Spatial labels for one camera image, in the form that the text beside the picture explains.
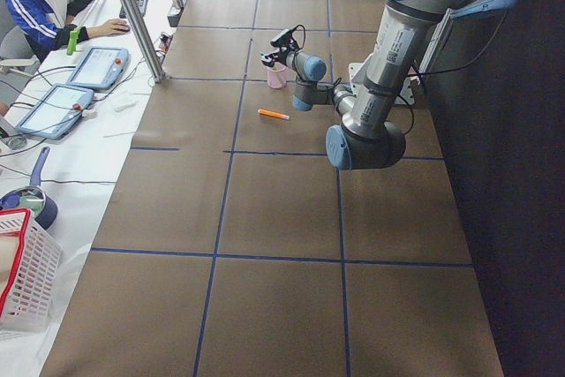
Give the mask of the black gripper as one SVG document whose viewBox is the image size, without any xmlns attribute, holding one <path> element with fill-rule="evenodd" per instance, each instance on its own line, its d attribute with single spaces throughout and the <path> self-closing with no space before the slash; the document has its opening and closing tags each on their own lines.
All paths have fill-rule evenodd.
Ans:
<svg viewBox="0 0 565 377">
<path fill-rule="evenodd" d="M 274 68 L 276 64 L 283 65 L 287 68 L 295 68 L 295 49 L 278 49 L 270 53 L 260 53 L 260 60 L 267 68 Z"/>
</svg>

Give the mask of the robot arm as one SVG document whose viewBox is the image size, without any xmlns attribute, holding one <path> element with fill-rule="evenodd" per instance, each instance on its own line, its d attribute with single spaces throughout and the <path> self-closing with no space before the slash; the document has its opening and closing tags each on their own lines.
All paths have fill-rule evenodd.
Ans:
<svg viewBox="0 0 565 377">
<path fill-rule="evenodd" d="M 447 11 L 454 16 L 508 10 L 517 0 L 386 0 L 373 53 L 360 68 L 360 79 L 350 86 L 325 84 L 325 63 L 298 46 L 290 29 L 270 44 L 274 51 L 261 57 L 267 67 L 282 64 L 297 74 L 293 106 L 309 110 L 332 105 L 341 116 L 326 133 L 326 153 L 338 170 L 383 169 L 396 164 L 405 152 L 405 136 L 388 121 L 388 113 L 418 51 L 432 26 Z"/>
</svg>

